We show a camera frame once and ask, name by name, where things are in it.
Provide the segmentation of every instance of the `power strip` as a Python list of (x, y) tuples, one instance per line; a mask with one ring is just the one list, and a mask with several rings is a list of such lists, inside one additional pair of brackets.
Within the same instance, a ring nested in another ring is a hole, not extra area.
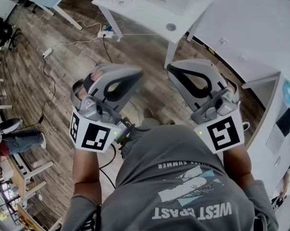
[(97, 36), (99, 38), (103, 38), (103, 35), (105, 35), (105, 38), (111, 39), (114, 36), (114, 32), (113, 31), (99, 31)]

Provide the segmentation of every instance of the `shoe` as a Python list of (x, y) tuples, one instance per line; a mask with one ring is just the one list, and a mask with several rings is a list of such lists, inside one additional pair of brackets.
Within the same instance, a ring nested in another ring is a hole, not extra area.
[(41, 135), (43, 136), (43, 142), (41, 143), (41, 148), (45, 149), (47, 147), (47, 141), (45, 139), (44, 133), (41, 133)]
[(145, 108), (144, 112), (143, 112), (143, 116), (144, 116), (144, 119), (146, 119), (146, 118), (154, 118), (154, 113), (150, 109)]

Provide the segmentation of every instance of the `printed graphic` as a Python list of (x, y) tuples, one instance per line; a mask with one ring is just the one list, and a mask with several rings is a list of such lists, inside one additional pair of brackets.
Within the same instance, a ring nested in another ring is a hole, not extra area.
[(216, 151), (239, 142), (232, 117), (228, 117), (207, 127)]
[(70, 125), (70, 135), (72, 136), (74, 143), (76, 143), (77, 141), (78, 128), (79, 128), (79, 118), (75, 113), (73, 113)]
[(109, 128), (90, 123), (86, 130), (82, 147), (102, 151), (110, 130)]
[(212, 191), (214, 183), (221, 184), (220, 180), (215, 178), (212, 169), (202, 172), (200, 165), (180, 175), (178, 179), (181, 179), (183, 184), (158, 193), (162, 202), (176, 199), (184, 207)]

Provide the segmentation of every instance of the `hand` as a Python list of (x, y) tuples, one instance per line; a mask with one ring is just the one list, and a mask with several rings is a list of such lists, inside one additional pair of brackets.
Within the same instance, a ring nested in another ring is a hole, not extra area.
[(286, 191), (287, 190), (285, 188), (281, 191), (281, 193), (279, 195), (279, 199), (283, 199), (286, 196)]
[[(102, 70), (91, 74), (92, 82), (95, 82), (103, 74)], [(81, 87), (80, 90), (76, 93), (78, 99), (82, 100), (83, 97), (87, 94), (87, 91), (84, 87)]]

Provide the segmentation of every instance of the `black cable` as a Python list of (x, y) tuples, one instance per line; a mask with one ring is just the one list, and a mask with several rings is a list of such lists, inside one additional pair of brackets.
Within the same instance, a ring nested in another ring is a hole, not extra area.
[(113, 147), (113, 150), (114, 150), (114, 156), (113, 156), (113, 158), (111, 159), (111, 161), (109, 161), (107, 164), (105, 164), (105, 165), (103, 165), (102, 167), (100, 167), (99, 168), (99, 170), (108, 178), (108, 180), (110, 181), (110, 183), (112, 184), (112, 186), (114, 187), (114, 189), (115, 189), (115, 185), (113, 184), (113, 182), (111, 181), (111, 179), (110, 179), (110, 177), (102, 170), (102, 168), (104, 168), (104, 167), (106, 167), (106, 166), (108, 166), (108, 165), (110, 165), (113, 161), (114, 161), (114, 159), (115, 159), (115, 157), (116, 157), (116, 148), (115, 148), (115, 146), (113, 145), (113, 144), (111, 144), (111, 146)]
[(110, 181), (110, 183), (112, 184), (112, 186), (114, 187), (114, 189), (116, 188), (115, 185), (113, 184), (113, 182), (111, 181), (110, 177), (102, 170), (102, 169), (99, 169), (107, 178), (108, 180)]
[(107, 56), (109, 57), (110, 62), (113, 63), (113, 62), (112, 62), (112, 59), (111, 59), (111, 57), (110, 57), (110, 55), (109, 55), (108, 52), (107, 52), (106, 46), (105, 46), (105, 34), (103, 34), (102, 40), (103, 40), (103, 45), (104, 45), (104, 47), (105, 47), (106, 54), (107, 54)]
[(48, 75), (48, 74), (45, 72), (45, 70), (44, 70), (44, 69), (45, 69), (45, 65), (46, 65), (46, 61), (45, 61), (45, 59), (43, 58), (43, 73), (44, 73), (45, 76), (51, 78), (52, 81), (54, 82), (54, 92), (53, 92), (53, 96), (52, 96), (51, 99), (49, 99), (49, 100), (45, 100), (45, 101), (44, 101), (44, 103), (43, 103), (43, 107), (42, 107), (42, 111), (41, 111), (41, 117), (40, 117), (40, 119), (39, 119), (39, 121), (38, 121), (37, 123), (32, 124), (32, 125), (29, 125), (29, 126), (26, 126), (26, 127), (23, 127), (23, 128), (16, 129), (15, 131), (18, 131), (18, 130), (21, 130), (21, 129), (25, 129), (25, 128), (28, 128), (28, 127), (32, 127), (32, 126), (35, 126), (35, 125), (37, 125), (37, 124), (41, 124), (41, 122), (43, 121), (43, 117), (44, 117), (44, 115), (43, 115), (43, 111), (44, 111), (45, 104), (48, 103), (48, 102), (51, 102), (51, 101), (54, 99), (54, 97), (55, 97), (55, 93), (56, 93), (56, 82), (55, 82), (55, 80), (54, 80), (54, 78), (53, 78), (52, 76)]
[(120, 121), (123, 123), (123, 124), (126, 124), (126, 123), (129, 123), (129, 125), (132, 127), (132, 129), (136, 130), (136, 131), (139, 131), (139, 132), (148, 132), (150, 130), (149, 129), (139, 129), (139, 128), (136, 128), (135, 127), (135, 124), (132, 124), (129, 119), (126, 117), (125, 119), (127, 119), (128, 121), (125, 121), (123, 119), (120, 119)]
[(115, 159), (115, 157), (116, 157), (116, 148), (115, 148), (115, 146), (114, 146), (113, 144), (111, 144), (111, 146), (113, 147), (113, 150), (114, 150), (114, 156), (113, 156), (113, 158), (111, 159), (111, 161), (109, 161), (107, 164), (103, 165), (103, 166), (100, 167), (99, 169), (102, 169), (102, 168), (104, 168), (104, 167), (110, 165), (110, 164), (114, 161), (114, 159)]

